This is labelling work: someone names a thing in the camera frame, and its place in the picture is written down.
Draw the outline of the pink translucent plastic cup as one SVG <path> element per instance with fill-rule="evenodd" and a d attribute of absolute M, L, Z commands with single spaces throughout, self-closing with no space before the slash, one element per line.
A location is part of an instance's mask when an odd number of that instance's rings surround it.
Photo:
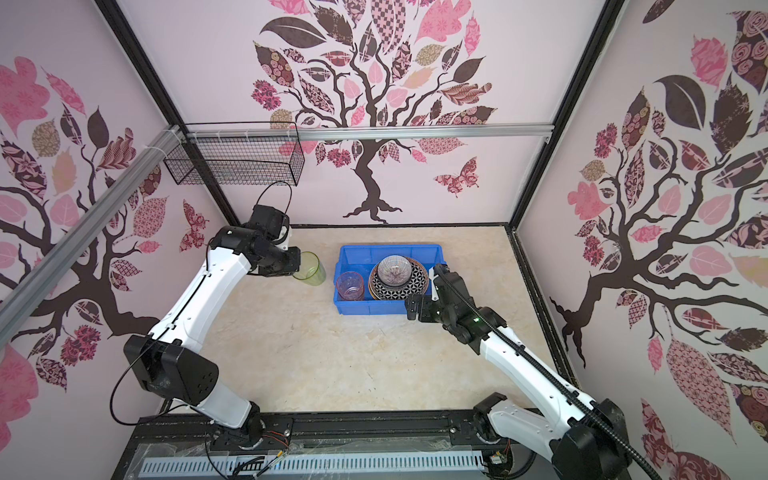
<path fill-rule="evenodd" d="M 361 301 L 365 296 L 365 281 L 358 272 L 342 272 L 335 280 L 338 296 L 343 301 Z"/>

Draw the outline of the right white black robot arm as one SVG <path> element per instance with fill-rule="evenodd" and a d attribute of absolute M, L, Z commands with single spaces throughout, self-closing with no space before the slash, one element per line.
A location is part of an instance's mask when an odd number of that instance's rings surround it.
<path fill-rule="evenodd" d="M 634 463 L 616 405 L 596 402 L 543 363 L 493 309 L 474 303 L 463 278 L 447 265 L 431 268 L 429 281 L 430 293 L 406 300 L 408 318 L 440 325 L 535 406 L 528 410 L 503 394 L 489 395 L 473 409 L 482 441 L 513 441 L 549 461 L 561 479 L 616 479 Z"/>

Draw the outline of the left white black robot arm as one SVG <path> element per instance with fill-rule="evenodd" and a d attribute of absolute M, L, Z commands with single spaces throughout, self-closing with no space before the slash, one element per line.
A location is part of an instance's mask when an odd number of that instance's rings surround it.
<path fill-rule="evenodd" d="M 210 240 L 194 279 L 170 311 L 145 335 L 132 335 L 124 354 L 140 387 L 206 416 L 231 444 L 258 446 L 265 426 L 258 405 L 236 394 L 218 366 L 201 355 L 214 320 L 237 284 L 298 272 L 301 251 L 289 243 L 288 215 L 256 205 L 241 226 L 224 226 Z"/>

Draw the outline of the purple striped bowl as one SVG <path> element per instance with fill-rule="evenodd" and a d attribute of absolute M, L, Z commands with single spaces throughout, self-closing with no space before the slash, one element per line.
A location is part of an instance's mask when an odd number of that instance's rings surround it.
<path fill-rule="evenodd" d="M 401 255 L 390 255 L 377 265 L 380 281 L 389 287 L 401 287 L 411 278 L 413 267 L 410 260 Z"/>

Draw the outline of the black geometric orange-rimmed plate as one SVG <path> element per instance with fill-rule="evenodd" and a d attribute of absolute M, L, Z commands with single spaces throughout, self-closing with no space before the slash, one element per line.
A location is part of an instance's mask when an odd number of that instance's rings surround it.
<path fill-rule="evenodd" d="M 368 279 L 368 290 L 375 300 L 405 300 L 408 296 L 425 294 L 429 287 L 428 272 L 418 261 L 397 255 L 391 256 L 373 267 Z M 407 260 L 410 270 L 401 269 L 397 275 L 392 267 L 401 267 Z"/>

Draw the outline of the green translucent plastic cup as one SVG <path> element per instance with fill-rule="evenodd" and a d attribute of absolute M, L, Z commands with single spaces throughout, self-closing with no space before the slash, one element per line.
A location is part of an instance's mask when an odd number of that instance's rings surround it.
<path fill-rule="evenodd" d="M 320 286 L 326 280 L 326 271 L 319 257 L 311 251 L 302 251 L 300 266 L 292 277 L 306 285 Z"/>

